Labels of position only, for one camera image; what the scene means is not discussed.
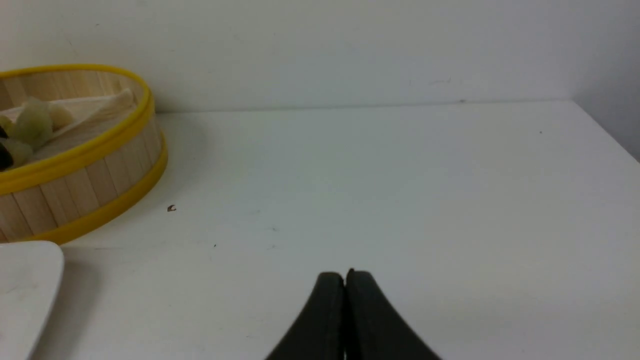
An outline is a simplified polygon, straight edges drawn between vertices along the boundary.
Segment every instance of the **white table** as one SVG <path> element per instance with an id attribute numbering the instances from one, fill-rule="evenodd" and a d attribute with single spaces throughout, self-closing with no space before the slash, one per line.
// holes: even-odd
<path id="1" fill-rule="evenodd" d="M 640 165 L 572 102 L 159 118 L 164 177 L 63 247 L 34 359 L 263 359 L 350 267 L 448 360 L 640 354 Z"/>

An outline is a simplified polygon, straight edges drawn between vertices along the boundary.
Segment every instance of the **yellow rim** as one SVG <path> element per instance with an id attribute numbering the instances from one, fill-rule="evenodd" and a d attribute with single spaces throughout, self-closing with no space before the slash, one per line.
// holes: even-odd
<path id="1" fill-rule="evenodd" d="M 95 70 L 127 76 L 142 86 L 144 90 L 142 100 L 126 119 L 95 139 L 49 159 L 0 173 L 0 195 L 24 190 L 71 174 L 105 157 L 136 136 L 152 116 L 154 102 L 145 81 L 133 72 L 117 67 L 97 64 L 51 65 L 0 72 L 0 78 L 66 70 Z"/>
<path id="2" fill-rule="evenodd" d="M 69 224 L 63 225 L 52 231 L 37 234 L 21 241 L 49 240 L 57 243 L 58 245 L 62 245 L 112 221 L 118 215 L 127 211 L 131 206 L 134 206 L 156 185 L 166 168 L 168 158 L 169 156 L 163 138 L 160 158 L 145 177 L 143 177 L 142 180 L 136 183 L 131 189 L 127 190 L 127 192 L 109 204 L 106 204 L 93 213 L 81 217 L 74 222 L 70 222 Z"/>

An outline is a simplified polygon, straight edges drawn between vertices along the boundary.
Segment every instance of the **wooden slat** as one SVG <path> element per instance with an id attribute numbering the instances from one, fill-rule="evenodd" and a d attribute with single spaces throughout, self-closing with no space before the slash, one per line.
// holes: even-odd
<path id="1" fill-rule="evenodd" d="M 13 107 L 17 108 L 22 106 L 22 103 L 27 101 L 27 92 L 24 90 L 24 86 L 22 86 L 22 81 L 20 77 L 12 77 L 6 78 L 3 80 L 4 87 L 9 93 L 9 98 L 13 103 Z"/>
<path id="2" fill-rule="evenodd" d="M 116 150 L 105 156 L 104 162 L 107 163 L 113 186 L 115 186 L 118 195 L 127 192 L 131 188 L 131 180 L 129 180 L 129 173 L 127 172 L 127 165 L 122 151 Z"/>
<path id="3" fill-rule="evenodd" d="M 33 96 L 42 101 L 58 100 L 58 88 L 50 72 L 36 72 L 20 77 L 27 96 Z"/>
<path id="4" fill-rule="evenodd" d="M 105 95 L 115 95 L 122 91 L 120 78 L 117 74 L 110 72 L 98 72 L 98 80 L 104 90 Z"/>
<path id="5" fill-rule="evenodd" d="M 57 227 L 56 221 L 39 187 L 35 186 L 13 193 L 18 207 L 34 234 L 44 233 Z"/>
<path id="6" fill-rule="evenodd" d="M 162 143 L 154 130 L 154 122 L 154 118 L 151 118 L 149 120 L 147 126 L 145 126 L 145 128 L 142 130 L 142 137 L 144 137 L 145 139 L 145 145 L 147 147 L 149 159 L 151 159 L 151 162 L 155 164 L 158 160 L 158 157 L 160 157 L 160 152 L 162 151 Z"/>
<path id="7" fill-rule="evenodd" d="M 7 110 L 13 107 L 13 101 L 9 96 L 9 91 L 4 85 L 4 81 L 0 81 L 0 110 Z"/>
<path id="8" fill-rule="evenodd" d="M 87 166 L 86 172 L 89 175 L 93 192 L 95 192 L 100 206 L 104 206 L 118 197 L 118 192 L 111 180 L 109 168 L 104 160 L 98 160 Z"/>
<path id="9" fill-rule="evenodd" d="M 70 223 L 80 217 L 64 177 L 40 184 L 40 189 L 58 226 Z"/>
<path id="10" fill-rule="evenodd" d="M 120 151 L 124 159 L 125 166 L 127 168 L 127 174 L 131 184 L 135 184 L 146 174 L 142 169 L 142 165 L 138 160 L 138 149 L 133 144 L 133 141 L 124 144 Z"/>
<path id="11" fill-rule="evenodd" d="M 103 96 L 107 95 L 102 89 L 98 73 L 93 70 L 84 70 L 84 80 L 89 89 L 89 96 Z"/>
<path id="12" fill-rule="evenodd" d="M 151 166 L 153 166 L 151 162 L 151 158 L 149 157 L 149 152 L 147 150 L 147 146 L 145 145 L 145 137 L 142 133 L 136 135 L 131 140 L 131 147 L 136 151 L 136 157 L 140 162 L 140 166 L 142 167 L 142 172 L 146 174 L 151 170 Z"/>
<path id="13" fill-rule="evenodd" d="M 142 89 L 142 86 L 140 86 L 135 80 L 122 75 L 120 75 L 120 85 L 123 89 L 131 89 L 131 92 L 133 93 L 133 101 L 136 104 L 140 103 L 144 94 L 144 89 Z"/>
<path id="14" fill-rule="evenodd" d="M 71 73 L 69 71 L 54 71 L 51 73 L 60 99 L 75 99 L 81 96 L 76 91 L 76 84 L 73 82 Z"/>
<path id="15" fill-rule="evenodd" d="M 160 131 L 160 124 L 156 120 L 156 113 L 154 112 L 151 123 L 153 125 L 154 133 L 156 134 L 156 138 L 160 142 L 160 148 L 162 149 L 162 131 Z"/>
<path id="16" fill-rule="evenodd" d="M 12 194 L 0 195 L 0 229 L 9 241 L 33 235 Z"/>
<path id="17" fill-rule="evenodd" d="M 65 176 L 65 181 L 81 217 L 94 212 L 100 207 L 98 198 L 93 192 L 89 175 L 84 168 Z"/>
<path id="18" fill-rule="evenodd" d="M 93 96 L 83 70 L 72 70 L 67 72 L 67 74 L 78 97 Z"/>

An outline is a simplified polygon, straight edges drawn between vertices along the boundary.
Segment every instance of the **white wall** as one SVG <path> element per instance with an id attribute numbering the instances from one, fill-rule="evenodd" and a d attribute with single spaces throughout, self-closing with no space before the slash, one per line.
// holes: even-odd
<path id="1" fill-rule="evenodd" d="M 161 111 L 575 97 L 640 154 L 639 0 L 3 0 L 0 44 L 129 68 Z"/>

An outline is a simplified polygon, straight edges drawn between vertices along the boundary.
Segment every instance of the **white plate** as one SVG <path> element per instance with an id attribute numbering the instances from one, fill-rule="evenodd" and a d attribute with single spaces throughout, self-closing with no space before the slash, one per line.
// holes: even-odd
<path id="1" fill-rule="evenodd" d="M 0 245 L 0 360 L 29 359 L 64 266 L 62 251 L 48 241 Z"/>

